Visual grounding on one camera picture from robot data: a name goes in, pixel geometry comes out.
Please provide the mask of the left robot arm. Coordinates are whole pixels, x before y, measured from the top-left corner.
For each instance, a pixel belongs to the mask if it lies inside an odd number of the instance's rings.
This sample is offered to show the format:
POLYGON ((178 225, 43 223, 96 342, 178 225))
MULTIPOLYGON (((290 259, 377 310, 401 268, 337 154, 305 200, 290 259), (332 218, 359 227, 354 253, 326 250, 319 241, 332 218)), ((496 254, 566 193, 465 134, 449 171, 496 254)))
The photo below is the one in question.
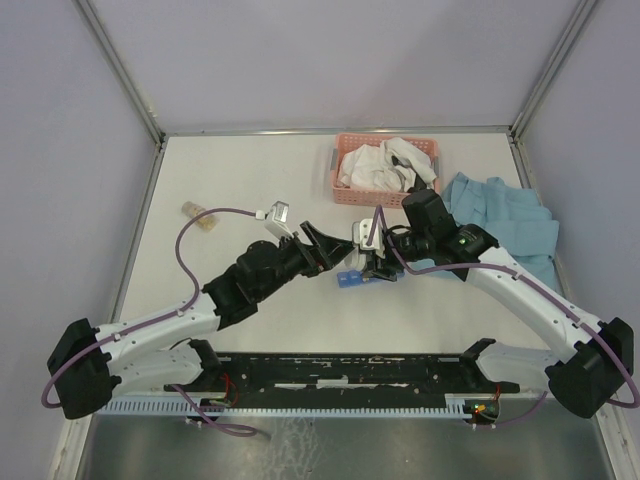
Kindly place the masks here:
POLYGON ((59 408, 69 420, 104 407, 114 396, 138 388, 169 384, 209 390, 221 378, 220 364, 186 347, 179 358, 171 344, 238 324, 254 315, 260 302, 301 275, 315 277, 341 263, 354 249, 349 240, 321 233, 309 222, 278 243, 256 241, 196 297, 138 320, 93 327, 87 319, 69 324, 47 361, 50 380, 46 408, 59 408))

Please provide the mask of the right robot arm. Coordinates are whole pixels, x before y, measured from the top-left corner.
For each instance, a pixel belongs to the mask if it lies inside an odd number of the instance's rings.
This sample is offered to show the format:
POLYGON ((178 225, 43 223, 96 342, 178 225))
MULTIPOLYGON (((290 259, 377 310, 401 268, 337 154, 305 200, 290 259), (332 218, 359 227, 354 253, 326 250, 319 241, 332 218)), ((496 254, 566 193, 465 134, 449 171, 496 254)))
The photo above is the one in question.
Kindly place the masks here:
POLYGON ((581 418, 605 404, 638 408, 634 332, 626 322, 605 322, 563 298, 486 230, 457 223, 434 191, 410 194, 402 208, 406 227, 389 227, 382 208, 353 225, 356 268, 363 276, 394 281, 401 272, 451 272, 497 300, 545 344, 531 349, 493 339, 477 343, 472 358, 458 368, 463 386, 472 391, 492 382, 530 387, 551 394, 581 418))

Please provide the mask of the blue weekly pill organizer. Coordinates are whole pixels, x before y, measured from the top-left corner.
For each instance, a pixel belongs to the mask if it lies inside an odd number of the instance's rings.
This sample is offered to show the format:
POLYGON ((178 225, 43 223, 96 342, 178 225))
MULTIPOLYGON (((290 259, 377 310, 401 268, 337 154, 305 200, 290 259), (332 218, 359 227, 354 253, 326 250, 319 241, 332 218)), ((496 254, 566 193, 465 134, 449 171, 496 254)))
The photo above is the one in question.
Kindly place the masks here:
POLYGON ((400 272, 396 275, 395 279, 382 279, 377 277, 364 277, 360 271, 349 270, 344 272, 338 272, 336 274, 338 287, 341 289, 355 288, 361 286, 368 286, 377 283, 389 284, 396 283, 405 276, 404 272, 400 272))

